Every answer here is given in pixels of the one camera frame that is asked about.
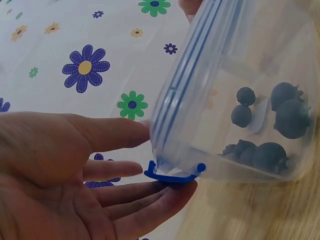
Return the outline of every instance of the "hand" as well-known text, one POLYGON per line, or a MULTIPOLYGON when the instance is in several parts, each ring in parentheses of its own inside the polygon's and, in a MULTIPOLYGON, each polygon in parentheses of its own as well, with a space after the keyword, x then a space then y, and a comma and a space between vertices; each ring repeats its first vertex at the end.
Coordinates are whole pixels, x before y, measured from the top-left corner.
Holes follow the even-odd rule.
POLYGON ((197 184, 160 182, 87 188, 142 173, 129 161, 90 154, 136 147, 148 127, 125 118, 1 113, 1 240, 134 240, 178 213, 197 184))
POLYGON ((203 0, 179 0, 179 6, 184 11, 190 23, 194 19, 202 2, 203 0))

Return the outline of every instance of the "fingernail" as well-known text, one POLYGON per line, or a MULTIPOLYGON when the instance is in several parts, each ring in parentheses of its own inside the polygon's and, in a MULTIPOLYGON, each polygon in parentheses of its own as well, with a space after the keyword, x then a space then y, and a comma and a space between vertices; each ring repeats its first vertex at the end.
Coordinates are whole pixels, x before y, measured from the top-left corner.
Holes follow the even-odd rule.
POLYGON ((188 19, 189 23, 195 18, 195 15, 187 15, 186 18, 188 19))

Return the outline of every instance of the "purple flower print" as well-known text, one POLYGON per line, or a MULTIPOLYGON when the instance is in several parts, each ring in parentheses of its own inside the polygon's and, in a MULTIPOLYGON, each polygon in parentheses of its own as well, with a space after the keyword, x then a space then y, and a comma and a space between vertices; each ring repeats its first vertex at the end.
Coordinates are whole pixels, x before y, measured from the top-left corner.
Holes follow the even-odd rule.
POLYGON ((0 97, 0 112, 1 112, 1 113, 8 112, 10 106, 11 106, 10 102, 7 101, 7 102, 4 104, 4 99, 3 99, 2 97, 0 97))
POLYGON ((106 72, 110 68, 108 61, 100 61, 106 51, 102 48, 94 53, 92 45, 86 45, 82 49, 82 55, 78 51, 70 54, 70 60, 73 64, 66 64, 62 73, 70 75, 64 82, 66 88, 71 88, 76 84, 76 91, 80 94, 87 90, 88 82, 93 86, 102 84, 102 77, 98 73, 106 72))
MULTIPOLYGON (((94 155, 94 160, 103 161, 104 156, 101 153, 94 155)), ((119 182, 121 177, 113 178, 108 181, 88 181, 84 185, 90 189, 100 188, 100 187, 111 187, 114 186, 113 183, 119 182)))
POLYGON ((94 14, 92 14, 93 18, 100 18, 104 14, 103 11, 95 11, 94 14))
POLYGON ((172 43, 166 44, 163 49, 166 53, 169 53, 170 55, 176 54, 178 50, 177 46, 172 43))

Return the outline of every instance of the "finger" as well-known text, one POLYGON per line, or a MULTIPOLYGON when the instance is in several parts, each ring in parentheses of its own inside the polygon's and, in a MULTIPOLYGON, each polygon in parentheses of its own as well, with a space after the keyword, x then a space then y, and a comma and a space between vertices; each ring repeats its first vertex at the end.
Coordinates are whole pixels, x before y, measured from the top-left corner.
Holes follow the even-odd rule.
POLYGON ((92 153, 134 148, 150 139, 148 126, 127 118, 63 116, 88 141, 92 153))
POLYGON ((149 195, 147 197, 135 200, 133 202, 125 203, 125 204, 118 204, 106 207, 104 210, 107 212, 109 219, 111 221, 123 218, 135 212, 138 212, 154 202, 156 202, 159 198, 161 198, 166 192, 168 191, 168 187, 165 189, 149 195))
POLYGON ((88 160, 82 170, 83 180, 107 181, 113 178, 131 177, 141 174, 140 164, 131 161, 97 161, 88 160))
POLYGON ((179 6, 186 16, 196 15, 203 0, 179 0, 179 6))
POLYGON ((92 189, 92 192, 101 206, 105 208, 112 205, 131 203, 158 193, 165 187, 166 185, 160 181, 152 181, 113 187, 99 187, 92 189))
POLYGON ((116 239, 137 239, 177 214, 190 200, 197 182, 168 187, 168 191, 151 205, 113 222, 116 239))

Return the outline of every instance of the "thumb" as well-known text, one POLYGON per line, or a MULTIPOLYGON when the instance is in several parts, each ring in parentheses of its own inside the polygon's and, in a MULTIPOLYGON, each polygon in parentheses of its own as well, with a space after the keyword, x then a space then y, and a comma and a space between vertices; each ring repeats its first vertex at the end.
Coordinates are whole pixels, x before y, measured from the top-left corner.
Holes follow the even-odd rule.
POLYGON ((202 1, 203 0, 179 0, 178 3, 188 17, 196 15, 202 1))

